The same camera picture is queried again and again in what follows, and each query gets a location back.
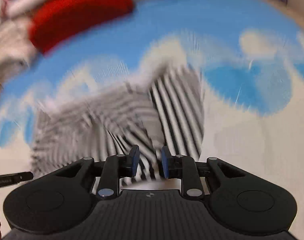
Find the zebra print fabric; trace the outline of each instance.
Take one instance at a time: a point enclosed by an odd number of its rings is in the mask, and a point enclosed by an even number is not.
[[[201,81],[195,70],[167,69],[148,91],[126,83],[56,114],[39,111],[34,129],[32,172],[40,177],[83,157],[104,161],[140,147],[135,178],[122,185],[163,176],[161,148],[199,159],[203,138]]]

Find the red object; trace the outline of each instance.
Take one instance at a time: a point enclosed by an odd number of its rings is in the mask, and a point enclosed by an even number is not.
[[[132,0],[49,0],[35,14],[29,35],[43,54],[91,26],[133,10]]]

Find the silver screw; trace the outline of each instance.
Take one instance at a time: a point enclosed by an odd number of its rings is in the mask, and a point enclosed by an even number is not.
[[[202,195],[202,191],[197,189],[197,188],[191,188],[187,191],[187,194],[190,196],[190,197],[198,197],[198,196],[201,196]]]
[[[98,191],[98,194],[101,197],[109,197],[109,196],[112,196],[114,194],[114,190],[112,190],[110,188],[103,188],[103,189],[100,189]]]

